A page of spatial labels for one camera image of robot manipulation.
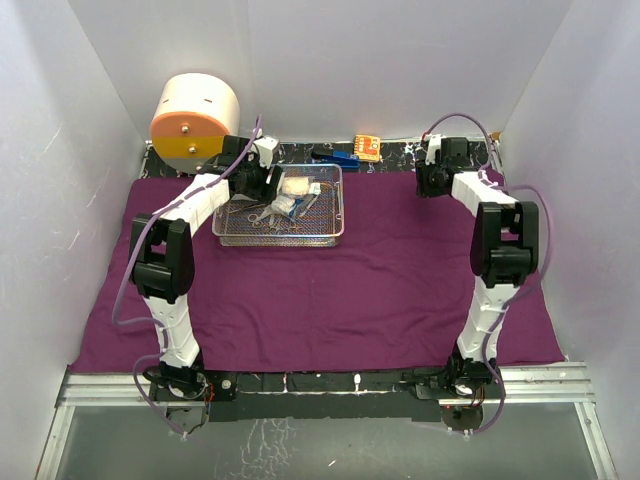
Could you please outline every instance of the cylindrical container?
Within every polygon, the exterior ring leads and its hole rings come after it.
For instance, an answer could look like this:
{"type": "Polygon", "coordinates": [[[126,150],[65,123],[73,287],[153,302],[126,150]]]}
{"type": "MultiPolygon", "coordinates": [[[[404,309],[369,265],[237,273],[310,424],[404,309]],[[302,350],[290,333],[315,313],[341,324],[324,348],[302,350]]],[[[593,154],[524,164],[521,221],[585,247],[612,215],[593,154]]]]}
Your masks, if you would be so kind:
{"type": "Polygon", "coordinates": [[[185,73],[164,86],[151,121],[151,142],[171,167],[186,173],[222,151],[237,135],[240,104],[231,87],[212,75],[185,73]]]}

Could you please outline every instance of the scissors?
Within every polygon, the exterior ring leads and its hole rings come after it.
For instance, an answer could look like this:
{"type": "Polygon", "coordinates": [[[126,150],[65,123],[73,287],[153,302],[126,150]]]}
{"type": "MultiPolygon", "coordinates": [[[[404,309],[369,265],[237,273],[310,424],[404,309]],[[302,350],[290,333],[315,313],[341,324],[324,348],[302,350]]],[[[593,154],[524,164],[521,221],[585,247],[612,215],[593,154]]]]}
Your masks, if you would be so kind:
{"type": "Polygon", "coordinates": [[[283,230],[283,227],[281,226],[282,217],[279,217],[276,220],[275,215],[272,213],[271,215],[269,215],[269,221],[267,223],[263,222],[263,220],[265,219],[266,217],[262,217],[261,215],[258,215],[255,213],[252,213],[247,217],[247,220],[249,221],[249,223],[251,223],[252,227],[255,227],[255,228],[266,227],[268,230],[274,231],[275,233],[278,233],[280,230],[283,230]]]}

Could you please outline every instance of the black marble surface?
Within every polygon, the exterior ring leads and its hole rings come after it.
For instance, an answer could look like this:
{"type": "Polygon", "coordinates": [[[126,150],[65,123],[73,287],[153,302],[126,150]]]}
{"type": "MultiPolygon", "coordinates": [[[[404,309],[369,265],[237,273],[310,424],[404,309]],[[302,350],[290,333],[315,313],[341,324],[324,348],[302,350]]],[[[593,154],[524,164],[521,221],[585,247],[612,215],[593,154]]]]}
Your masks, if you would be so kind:
{"type": "MultiPolygon", "coordinates": [[[[277,163],[312,163],[311,150],[316,146],[334,148],[339,151],[353,153],[353,143],[283,143],[280,144],[274,160],[277,163]]],[[[472,159],[477,165],[487,161],[487,148],[484,142],[471,142],[472,159]]],[[[380,149],[380,161],[377,163],[362,162],[361,173],[410,172],[414,170],[416,160],[424,159],[426,151],[420,142],[383,143],[380,149]]],[[[147,177],[179,177],[186,175],[177,172],[151,148],[142,172],[147,177]]]]}

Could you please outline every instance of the aluminum frame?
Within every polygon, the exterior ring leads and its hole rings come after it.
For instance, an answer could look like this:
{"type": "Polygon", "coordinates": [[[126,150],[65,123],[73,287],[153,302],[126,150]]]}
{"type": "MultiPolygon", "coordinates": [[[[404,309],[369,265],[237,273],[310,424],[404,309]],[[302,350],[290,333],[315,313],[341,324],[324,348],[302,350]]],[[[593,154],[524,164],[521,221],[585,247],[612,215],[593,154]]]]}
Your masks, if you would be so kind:
{"type": "MultiPolygon", "coordinates": [[[[591,460],[601,480],[618,477],[611,460],[595,411],[591,379],[583,362],[561,362],[550,365],[501,367],[507,390],[507,403],[573,403],[576,408],[591,460]]],[[[150,383],[140,378],[149,392],[150,383]]],[[[380,393],[332,392],[328,394],[366,395],[380,393]]],[[[485,403],[497,403],[487,399],[485,403]]],[[[468,400],[441,400],[441,405],[467,404],[468,400]]],[[[161,407],[202,408],[202,402],[158,402],[161,407]]],[[[129,374],[70,374],[60,390],[56,414],[42,456],[37,480],[55,479],[77,407],[147,407],[129,374]]]]}

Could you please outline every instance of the orange circuit board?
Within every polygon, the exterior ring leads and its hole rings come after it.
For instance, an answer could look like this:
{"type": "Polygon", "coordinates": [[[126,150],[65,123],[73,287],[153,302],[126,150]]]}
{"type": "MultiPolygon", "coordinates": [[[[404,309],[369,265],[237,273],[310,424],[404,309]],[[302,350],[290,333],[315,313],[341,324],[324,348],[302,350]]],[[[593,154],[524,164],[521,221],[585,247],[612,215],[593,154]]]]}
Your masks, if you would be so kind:
{"type": "Polygon", "coordinates": [[[363,162],[380,161],[380,137],[371,135],[356,135],[353,153],[363,162]]]}

